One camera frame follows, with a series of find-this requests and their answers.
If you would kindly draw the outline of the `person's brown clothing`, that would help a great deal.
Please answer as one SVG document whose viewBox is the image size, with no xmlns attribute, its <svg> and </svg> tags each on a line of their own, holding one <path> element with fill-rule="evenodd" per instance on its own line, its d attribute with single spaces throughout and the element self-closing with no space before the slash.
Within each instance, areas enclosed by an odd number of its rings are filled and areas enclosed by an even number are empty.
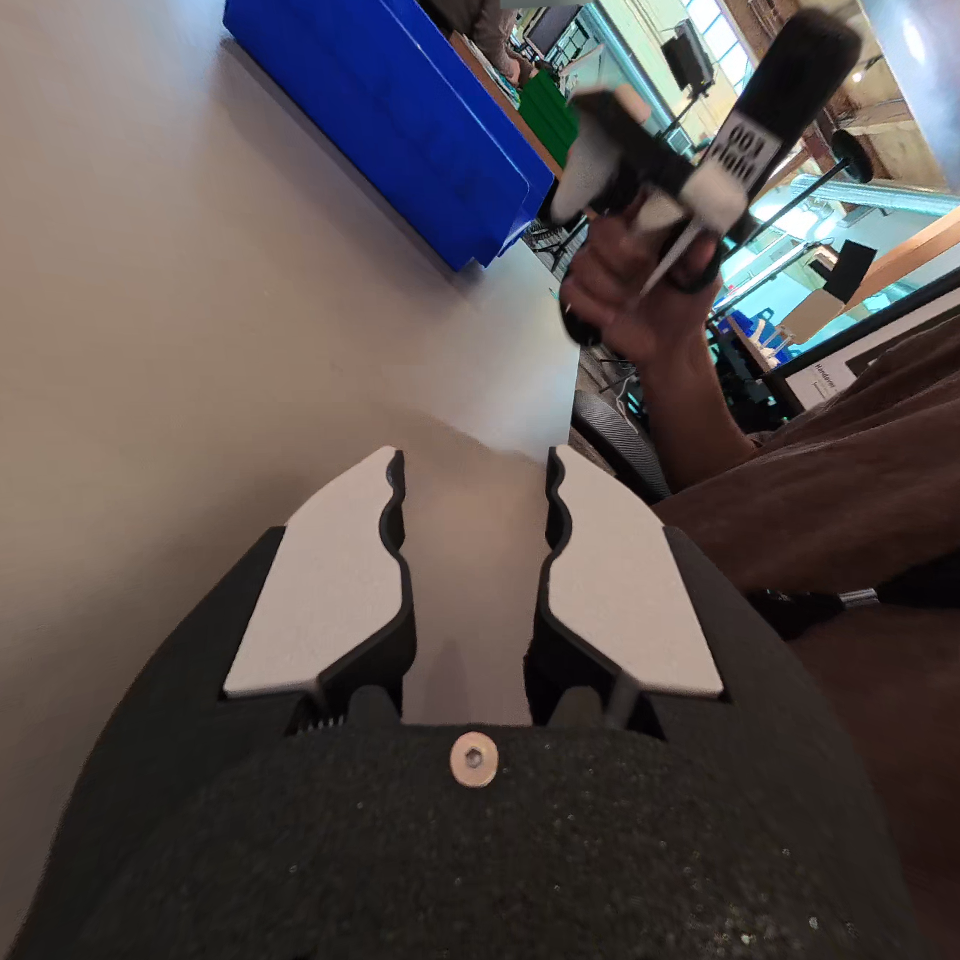
<svg viewBox="0 0 960 960">
<path fill-rule="evenodd" d="M 958 318 L 880 355 L 749 462 L 657 508 L 747 594 L 879 587 L 958 549 Z M 868 606 L 794 645 L 882 800 L 921 931 L 958 958 L 958 609 Z"/>
</svg>

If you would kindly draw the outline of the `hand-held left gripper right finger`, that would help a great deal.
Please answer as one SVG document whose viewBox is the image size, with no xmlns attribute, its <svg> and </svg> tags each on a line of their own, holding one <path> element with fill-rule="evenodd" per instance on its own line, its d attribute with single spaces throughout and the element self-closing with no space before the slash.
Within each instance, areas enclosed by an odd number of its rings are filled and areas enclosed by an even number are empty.
<svg viewBox="0 0 960 960">
<path fill-rule="evenodd" d="M 725 686 L 666 526 L 642 498 L 571 446 L 548 454 L 548 553 L 525 654 L 532 710 L 575 688 L 604 710 L 642 697 L 723 703 Z"/>
</svg>

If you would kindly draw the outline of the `green plastic bin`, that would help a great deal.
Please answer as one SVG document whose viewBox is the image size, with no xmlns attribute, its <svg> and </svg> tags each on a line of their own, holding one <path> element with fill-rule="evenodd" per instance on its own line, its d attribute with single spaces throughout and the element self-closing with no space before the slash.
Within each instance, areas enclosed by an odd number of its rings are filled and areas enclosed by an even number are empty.
<svg viewBox="0 0 960 960">
<path fill-rule="evenodd" d="M 579 121 L 553 76 L 539 70 L 520 90 L 519 114 L 561 169 L 579 133 Z"/>
</svg>

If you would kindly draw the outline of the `person's right forearm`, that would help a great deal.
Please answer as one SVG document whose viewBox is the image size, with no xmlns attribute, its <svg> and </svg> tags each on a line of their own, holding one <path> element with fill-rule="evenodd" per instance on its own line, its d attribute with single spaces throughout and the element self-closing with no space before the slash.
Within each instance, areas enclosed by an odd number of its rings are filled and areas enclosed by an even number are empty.
<svg viewBox="0 0 960 960">
<path fill-rule="evenodd" d="M 704 335 L 660 351 L 638 374 L 649 433 L 672 493 L 758 455 L 758 445 L 731 414 Z"/>
</svg>

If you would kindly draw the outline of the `person's right hand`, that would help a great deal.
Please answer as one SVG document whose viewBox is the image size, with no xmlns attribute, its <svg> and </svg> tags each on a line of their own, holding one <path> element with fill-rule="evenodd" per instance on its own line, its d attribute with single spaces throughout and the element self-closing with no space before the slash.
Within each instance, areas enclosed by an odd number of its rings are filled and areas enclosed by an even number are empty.
<svg viewBox="0 0 960 960">
<path fill-rule="evenodd" d="M 595 217 L 574 254 L 558 292 L 565 317 L 596 330 L 602 342 L 638 370 L 652 368 L 682 348 L 703 346 L 719 280 L 697 293 L 716 251 L 716 236 L 700 233 L 674 266 L 647 287 L 659 264 L 666 234 L 637 234 L 627 214 Z"/>
</svg>

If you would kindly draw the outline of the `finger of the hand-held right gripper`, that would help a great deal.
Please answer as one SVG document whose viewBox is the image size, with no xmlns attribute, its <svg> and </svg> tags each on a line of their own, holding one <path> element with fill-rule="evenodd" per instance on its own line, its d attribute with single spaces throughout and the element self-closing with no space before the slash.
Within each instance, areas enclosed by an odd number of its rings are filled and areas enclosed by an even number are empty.
<svg viewBox="0 0 960 960">
<path fill-rule="evenodd" d="M 553 224 L 569 222 L 606 189 L 619 169 L 619 148 L 601 127 L 581 127 L 571 144 L 549 213 Z"/>
</svg>

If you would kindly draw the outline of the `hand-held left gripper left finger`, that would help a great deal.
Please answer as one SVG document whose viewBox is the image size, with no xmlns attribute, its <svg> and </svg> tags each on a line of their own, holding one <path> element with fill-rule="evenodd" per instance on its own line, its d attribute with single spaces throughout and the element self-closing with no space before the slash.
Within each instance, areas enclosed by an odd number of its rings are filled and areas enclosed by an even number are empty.
<svg viewBox="0 0 960 960">
<path fill-rule="evenodd" d="M 289 518 L 222 692 L 306 693 L 344 710 L 355 690 L 402 699 L 417 651 L 402 557 L 404 456 L 383 446 L 314 492 Z"/>
</svg>

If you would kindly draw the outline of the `black framed board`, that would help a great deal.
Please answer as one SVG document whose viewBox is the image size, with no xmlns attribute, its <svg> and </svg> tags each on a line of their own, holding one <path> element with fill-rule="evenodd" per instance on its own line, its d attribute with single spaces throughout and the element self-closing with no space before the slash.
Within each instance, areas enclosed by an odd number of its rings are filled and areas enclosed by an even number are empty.
<svg viewBox="0 0 960 960">
<path fill-rule="evenodd" d="M 761 381 L 786 417 L 793 418 L 842 393 L 895 345 L 958 313 L 959 270 L 954 269 L 777 366 Z"/>
</svg>

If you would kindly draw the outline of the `blue plastic bin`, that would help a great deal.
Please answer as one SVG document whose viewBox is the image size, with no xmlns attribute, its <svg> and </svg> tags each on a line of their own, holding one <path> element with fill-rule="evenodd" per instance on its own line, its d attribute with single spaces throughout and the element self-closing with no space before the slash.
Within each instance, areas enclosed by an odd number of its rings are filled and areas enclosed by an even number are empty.
<svg viewBox="0 0 960 960">
<path fill-rule="evenodd" d="M 417 2 L 227 1 L 222 23 L 453 271 L 536 218 L 554 174 Z"/>
</svg>

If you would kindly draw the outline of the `black studio light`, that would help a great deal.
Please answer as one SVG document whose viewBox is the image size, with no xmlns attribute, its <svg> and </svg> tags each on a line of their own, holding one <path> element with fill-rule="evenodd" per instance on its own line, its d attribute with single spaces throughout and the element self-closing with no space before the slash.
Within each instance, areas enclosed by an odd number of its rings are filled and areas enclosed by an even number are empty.
<svg viewBox="0 0 960 960">
<path fill-rule="evenodd" d="M 690 19 L 678 23 L 660 51 L 679 90 L 690 90 L 695 97 L 714 84 L 714 63 Z"/>
</svg>

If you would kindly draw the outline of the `grey desk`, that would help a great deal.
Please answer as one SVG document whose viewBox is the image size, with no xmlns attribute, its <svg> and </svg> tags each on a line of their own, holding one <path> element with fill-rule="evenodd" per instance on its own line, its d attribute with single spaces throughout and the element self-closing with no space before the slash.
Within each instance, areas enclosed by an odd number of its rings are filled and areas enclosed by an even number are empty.
<svg viewBox="0 0 960 960">
<path fill-rule="evenodd" d="M 414 723 L 529 720 L 578 355 L 522 243 L 451 271 L 222 2 L 2 2 L 2 951 L 93 743 L 262 534 L 404 451 Z"/>
</svg>

